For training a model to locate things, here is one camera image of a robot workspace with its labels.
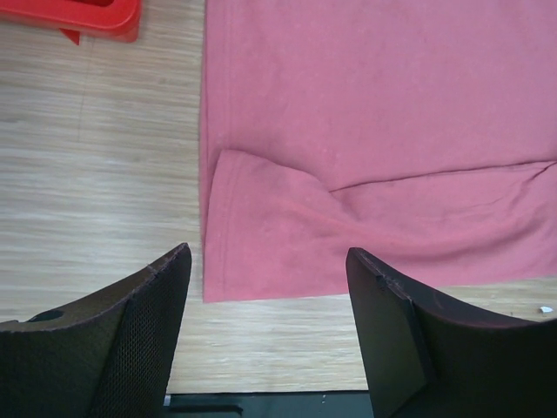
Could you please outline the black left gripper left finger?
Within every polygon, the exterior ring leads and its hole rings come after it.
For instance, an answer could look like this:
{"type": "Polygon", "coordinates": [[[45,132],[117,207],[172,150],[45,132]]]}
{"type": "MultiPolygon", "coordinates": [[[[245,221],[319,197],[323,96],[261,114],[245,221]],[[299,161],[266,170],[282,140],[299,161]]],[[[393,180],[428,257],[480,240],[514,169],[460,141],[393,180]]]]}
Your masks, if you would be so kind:
{"type": "Polygon", "coordinates": [[[191,277],[182,243],[142,270],[1,325],[3,417],[160,417],[191,277]]]}

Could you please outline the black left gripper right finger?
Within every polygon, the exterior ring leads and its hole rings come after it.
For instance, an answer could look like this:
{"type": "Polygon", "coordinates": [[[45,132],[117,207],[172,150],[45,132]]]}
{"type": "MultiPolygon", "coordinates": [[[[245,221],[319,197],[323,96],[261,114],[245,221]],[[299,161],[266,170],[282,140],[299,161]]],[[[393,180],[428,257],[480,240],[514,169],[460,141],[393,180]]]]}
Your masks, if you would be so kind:
{"type": "Polygon", "coordinates": [[[476,307],[360,248],[346,275],[375,416],[555,416],[555,320],[476,307]]]}

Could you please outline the dusty rose t-shirt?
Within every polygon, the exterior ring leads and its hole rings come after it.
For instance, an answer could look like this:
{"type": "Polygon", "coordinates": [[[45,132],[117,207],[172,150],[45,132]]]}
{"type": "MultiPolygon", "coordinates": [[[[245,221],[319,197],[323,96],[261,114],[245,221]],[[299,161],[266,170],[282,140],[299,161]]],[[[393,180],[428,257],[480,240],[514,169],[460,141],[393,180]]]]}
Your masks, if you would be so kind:
{"type": "Polygon", "coordinates": [[[556,272],[553,1],[210,1],[207,302],[556,272]]]}

